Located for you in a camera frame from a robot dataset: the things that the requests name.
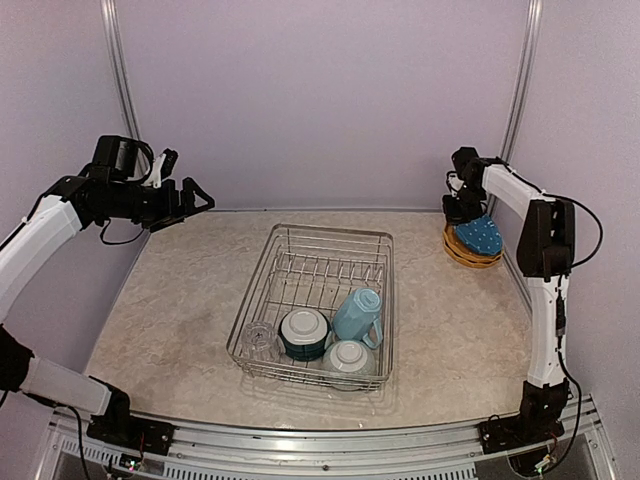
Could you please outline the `yellow speckled plate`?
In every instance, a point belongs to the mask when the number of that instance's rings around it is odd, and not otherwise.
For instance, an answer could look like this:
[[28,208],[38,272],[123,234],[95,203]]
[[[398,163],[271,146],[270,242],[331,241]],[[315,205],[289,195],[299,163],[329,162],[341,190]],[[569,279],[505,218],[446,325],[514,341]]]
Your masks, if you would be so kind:
[[461,255],[453,250],[449,245],[444,245],[444,251],[457,263],[474,269],[486,269],[497,265],[502,259],[502,254],[496,256],[478,256],[475,254]]
[[496,255],[478,254],[467,248],[456,236],[454,228],[446,224],[443,233],[443,248],[457,263],[474,269],[486,269],[495,266],[502,259],[503,252]]

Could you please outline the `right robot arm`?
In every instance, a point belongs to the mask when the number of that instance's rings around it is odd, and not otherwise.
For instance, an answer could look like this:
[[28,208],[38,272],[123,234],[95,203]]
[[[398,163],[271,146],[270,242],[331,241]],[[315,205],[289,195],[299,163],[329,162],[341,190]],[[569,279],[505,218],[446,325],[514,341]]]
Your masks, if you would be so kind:
[[575,210],[580,202],[550,194],[517,174],[498,157],[484,158],[473,147],[452,156],[445,218],[469,249],[485,243],[480,228],[489,221],[484,201],[493,196],[523,221],[516,249],[532,310],[532,353],[517,414],[492,416],[478,426],[482,448],[494,453],[563,435],[560,417],[576,381],[566,368],[566,300],[575,258]]

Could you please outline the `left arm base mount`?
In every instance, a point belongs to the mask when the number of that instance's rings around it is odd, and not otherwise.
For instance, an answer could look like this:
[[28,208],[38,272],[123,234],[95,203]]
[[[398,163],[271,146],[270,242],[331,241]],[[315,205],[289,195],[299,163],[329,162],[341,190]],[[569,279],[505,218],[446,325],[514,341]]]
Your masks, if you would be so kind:
[[176,427],[168,422],[134,416],[127,398],[112,397],[103,415],[92,415],[87,436],[139,453],[167,456]]

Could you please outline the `aluminium wall post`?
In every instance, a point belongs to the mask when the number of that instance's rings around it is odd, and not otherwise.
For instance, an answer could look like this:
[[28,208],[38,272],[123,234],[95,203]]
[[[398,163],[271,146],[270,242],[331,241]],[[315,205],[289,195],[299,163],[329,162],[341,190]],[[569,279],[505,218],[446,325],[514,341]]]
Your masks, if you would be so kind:
[[100,10],[111,70],[124,125],[130,137],[139,139],[140,129],[128,82],[116,2],[114,0],[101,0]]
[[533,73],[536,50],[538,45],[541,17],[543,10],[542,0],[530,0],[525,24],[525,33],[521,48],[516,83],[511,101],[505,135],[503,138],[500,157],[507,163],[511,162],[511,157],[515,149],[524,109],[526,106],[527,94],[531,76]]

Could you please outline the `left aluminium wall post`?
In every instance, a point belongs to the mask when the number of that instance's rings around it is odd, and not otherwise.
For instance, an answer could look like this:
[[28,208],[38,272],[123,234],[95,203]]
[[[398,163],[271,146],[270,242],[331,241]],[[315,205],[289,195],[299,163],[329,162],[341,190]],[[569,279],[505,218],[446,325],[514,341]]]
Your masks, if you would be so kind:
[[140,129],[128,82],[116,2],[114,0],[101,0],[100,10],[111,70],[124,125],[130,137],[139,139]]

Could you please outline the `dark teal bowl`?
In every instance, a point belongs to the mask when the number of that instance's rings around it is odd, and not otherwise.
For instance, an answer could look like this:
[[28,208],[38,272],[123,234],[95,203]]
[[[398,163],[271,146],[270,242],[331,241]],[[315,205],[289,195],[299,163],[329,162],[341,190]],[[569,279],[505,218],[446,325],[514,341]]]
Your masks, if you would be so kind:
[[296,308],[287,313],[278,327],[285,354],[296,361],[314,361],[327,348],[331,327],[327,318],[312,308]]

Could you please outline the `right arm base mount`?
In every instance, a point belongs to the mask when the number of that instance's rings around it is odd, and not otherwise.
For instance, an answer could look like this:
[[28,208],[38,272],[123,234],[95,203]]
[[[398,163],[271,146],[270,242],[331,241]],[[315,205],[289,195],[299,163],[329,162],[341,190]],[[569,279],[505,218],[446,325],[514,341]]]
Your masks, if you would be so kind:
[[492,454],[552,440],[565,433],[561,411],[541,415],[492,415],[477,426],[484,454]]

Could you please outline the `grey green bowl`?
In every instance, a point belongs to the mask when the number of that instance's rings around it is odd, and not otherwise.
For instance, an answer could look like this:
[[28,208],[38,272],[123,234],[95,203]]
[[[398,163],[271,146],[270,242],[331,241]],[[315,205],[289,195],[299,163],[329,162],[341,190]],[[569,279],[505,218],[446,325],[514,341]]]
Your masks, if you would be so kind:
[[331,373],[374,375],[376,360],[364,343],[339,340],[332,343],[324,353],[321,368]]

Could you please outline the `aluminium front rail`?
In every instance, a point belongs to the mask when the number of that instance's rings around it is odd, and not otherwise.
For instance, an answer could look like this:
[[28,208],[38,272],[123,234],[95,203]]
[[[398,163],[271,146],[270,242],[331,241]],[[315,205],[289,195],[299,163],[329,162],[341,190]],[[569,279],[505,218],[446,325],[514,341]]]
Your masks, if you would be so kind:
[[484,453],[474,420],[378,430],[277,430],[172,419],[166,455],[80,438],[75,417],[56,411],[36,457],[33,479],[515,479],[513,465],[538,445]]

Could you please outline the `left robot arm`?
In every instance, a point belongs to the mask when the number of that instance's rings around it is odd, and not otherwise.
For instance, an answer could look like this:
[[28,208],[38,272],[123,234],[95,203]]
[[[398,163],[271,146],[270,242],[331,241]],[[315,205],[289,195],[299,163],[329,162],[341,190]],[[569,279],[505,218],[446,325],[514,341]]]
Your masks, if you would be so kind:
[[[155,233],[213,208],[214,199],[194,179],[171,179],[177,159],[171,149],[155,155],[143,141],[101,136],[91,162],[41,194],[2,242],[1,315],[8,315],[45,263],[89,226],[124,219]],[[36,356],[7,330],[1,332],[1,388],[101,416],[102,430],[121,445],[140,434],[137,418],[113,405],[115,388]]]

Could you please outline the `clear drinking glass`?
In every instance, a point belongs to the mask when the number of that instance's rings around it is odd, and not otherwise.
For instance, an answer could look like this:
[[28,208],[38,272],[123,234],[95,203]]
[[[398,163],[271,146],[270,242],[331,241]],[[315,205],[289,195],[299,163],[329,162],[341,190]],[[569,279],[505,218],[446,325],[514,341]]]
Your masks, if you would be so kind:
[[252,322],[243,327],[241,343],[244,354],[251,360],[277,362],[282,343],[274,327],[265,322]]

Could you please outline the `right aluminium wall post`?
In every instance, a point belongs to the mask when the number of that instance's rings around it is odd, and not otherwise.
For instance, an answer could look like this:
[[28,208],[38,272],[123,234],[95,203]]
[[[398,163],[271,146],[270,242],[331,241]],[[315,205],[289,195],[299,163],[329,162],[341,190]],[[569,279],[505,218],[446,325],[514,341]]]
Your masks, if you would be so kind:
[[511,162],[511,157],[515,149],[524,109],[526,106],[527,94],[531,76],[533,73],[536,50],[538,45],[541,17],[543,10],[542,0],[530,0],[525,24],[525,33],[521,48],[516,83],[511,101],[505,135],[503,138],[500,157],[507,163]]

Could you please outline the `light blue faceted mug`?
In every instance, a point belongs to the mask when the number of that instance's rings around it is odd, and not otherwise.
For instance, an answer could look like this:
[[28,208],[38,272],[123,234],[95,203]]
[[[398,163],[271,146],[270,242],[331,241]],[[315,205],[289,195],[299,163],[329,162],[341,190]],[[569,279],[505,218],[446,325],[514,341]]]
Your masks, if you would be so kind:
[[358,288],[342,303],[332,320],[332,328],[339,340],[363,342],[377,349],[382,340],[382,300],[370,288]]

